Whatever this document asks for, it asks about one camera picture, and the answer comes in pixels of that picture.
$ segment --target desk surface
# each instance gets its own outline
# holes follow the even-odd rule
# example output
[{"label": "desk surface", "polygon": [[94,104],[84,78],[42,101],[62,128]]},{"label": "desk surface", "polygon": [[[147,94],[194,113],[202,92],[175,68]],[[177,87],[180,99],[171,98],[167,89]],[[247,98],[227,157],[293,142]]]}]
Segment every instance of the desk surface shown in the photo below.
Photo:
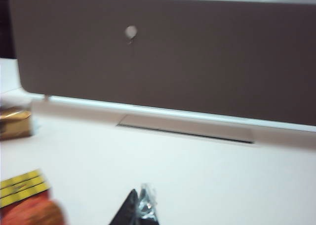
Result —
[{"label": "desk surface", "polygon": [[162,225],[316,220],[315,133],[254,130],[250,147],[116,127],[126,112],[97,106],[33,98],[33,112],[34,136],[1,142],[1,179],[40,168],[69,224],[108,224],[144,182],[156,188]]}]

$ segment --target plastic wrapper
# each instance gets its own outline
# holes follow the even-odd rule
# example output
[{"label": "plastic wrapper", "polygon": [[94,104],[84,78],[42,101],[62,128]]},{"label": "plastic wrapper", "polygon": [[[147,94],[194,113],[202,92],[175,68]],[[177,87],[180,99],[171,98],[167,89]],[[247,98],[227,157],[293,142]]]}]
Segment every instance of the plastic wrapper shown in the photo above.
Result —
[{"label": "plastic wrapper", "polygon": [[142,184],[139,197],[133,189],[110,225],[159,225],[156,204],[155,191],[148,184]]}]

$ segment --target snack package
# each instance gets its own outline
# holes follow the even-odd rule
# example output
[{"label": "snack package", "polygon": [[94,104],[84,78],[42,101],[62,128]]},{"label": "snack package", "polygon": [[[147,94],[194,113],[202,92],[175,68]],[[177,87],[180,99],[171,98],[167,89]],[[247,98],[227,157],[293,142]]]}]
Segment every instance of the snack package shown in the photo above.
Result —
[{"label": "snack package", "polygon": [[64,225],[62,210],[49,199],[40,170],[1,181],[1,225]]},{"label": "snack package", "polygon": [[31,102],[2,98],[0,105],[0,139],[26,137],[33,134]]},{"label": "snack package", "polygon": [[141,185],[140,195],[133,189],[110,225],[159,225],[155,191],[148,184]]}]

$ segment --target gold wrapped package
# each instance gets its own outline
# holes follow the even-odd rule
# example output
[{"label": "gold wrapped package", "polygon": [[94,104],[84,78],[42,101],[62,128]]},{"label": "gold wrapped package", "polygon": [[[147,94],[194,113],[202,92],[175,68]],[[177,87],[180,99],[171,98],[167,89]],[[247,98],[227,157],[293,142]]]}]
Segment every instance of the gold wrapped package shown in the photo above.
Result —
[{"label": "gold wrapped package", "polygon": [[31,112],[18,108],[1,110],[0,139],[19,138],[32,135]]}]

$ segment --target red object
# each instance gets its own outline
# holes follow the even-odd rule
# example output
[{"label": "red object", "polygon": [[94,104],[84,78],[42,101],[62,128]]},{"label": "red object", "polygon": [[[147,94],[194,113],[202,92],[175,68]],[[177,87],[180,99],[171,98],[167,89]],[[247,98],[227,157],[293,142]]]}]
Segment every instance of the red object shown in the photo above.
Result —
[{"label": "red object", "polygon": [[43,192],[41,192],[41,193],[32,195],[32,197],[23,199],[23,200],[21,200],[21,201],[15,202],[15,203],[13,203],[13,204],[10,204],[10,205],[8,205],[8,206],[5,206],[5,207],[1,208],[1,216],[2,216],[2,217],[5,217],[5,215],[6,215],[7,213],[9,213],[9,211],[12,210],[14,207],[18,206],[18,205],[21,204],[22,202],[27,201],[28,199],[31,199],[31,198],[42,198],[42,199],[48,200],[48,199],[49,199],[48,190],[45,190],[45,191],[43,191]]},{"label": "red object", "polygon": [[31,197],[12,208],[1,225],[64,225],[64,217],[56,203],[44,197]]}]

